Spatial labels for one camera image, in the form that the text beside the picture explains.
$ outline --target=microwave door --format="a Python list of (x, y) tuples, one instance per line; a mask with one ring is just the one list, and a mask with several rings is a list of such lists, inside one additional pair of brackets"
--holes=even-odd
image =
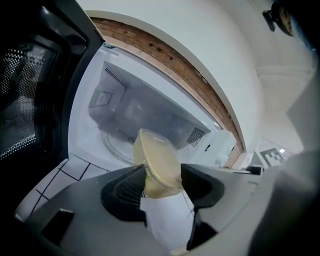
[(7, 207), (12, 213), (68, 157), (74, 97), (104, 42), (75, 0), (22, 2), (14, 14), (1, 17), (0, 51), (0, 166), (2, 180), (18, 188)]

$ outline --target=container lid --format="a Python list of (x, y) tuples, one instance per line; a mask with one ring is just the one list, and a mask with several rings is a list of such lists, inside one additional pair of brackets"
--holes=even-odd
[(181, 164), (176, 149), (165, 137), (146, 129), (140, 129), (137, 140), (150, 174), (162, 185), (182, 188)]

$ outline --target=plastic container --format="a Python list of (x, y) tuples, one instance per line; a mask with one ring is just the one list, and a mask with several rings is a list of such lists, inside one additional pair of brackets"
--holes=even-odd
[(135, 165), (146, 165), (146, 196), (158, 199), (182, 191), (181, 164), (176, 157), (175, 147), (167, 138), (140, 129), (133, 144), (133, 154)]

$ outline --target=yellow container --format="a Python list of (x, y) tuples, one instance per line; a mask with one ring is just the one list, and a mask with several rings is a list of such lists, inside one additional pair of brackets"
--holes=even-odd
[(176, 149), (165, 137), (140, 129), (133, 144), (134, 164), (146, 166), (144, 194), (158, 199), (176, 195), (183, 189), (181, 164)]

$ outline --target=open microwave door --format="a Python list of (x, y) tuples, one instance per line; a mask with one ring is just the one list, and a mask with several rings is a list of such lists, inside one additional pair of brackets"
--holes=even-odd
[(9, 9), (1, 21), (0, 166), (2, 181), (18, 188), (7, 205), (14, 211), (68, 157), (74, 97), (104, 39), (75, 0)]

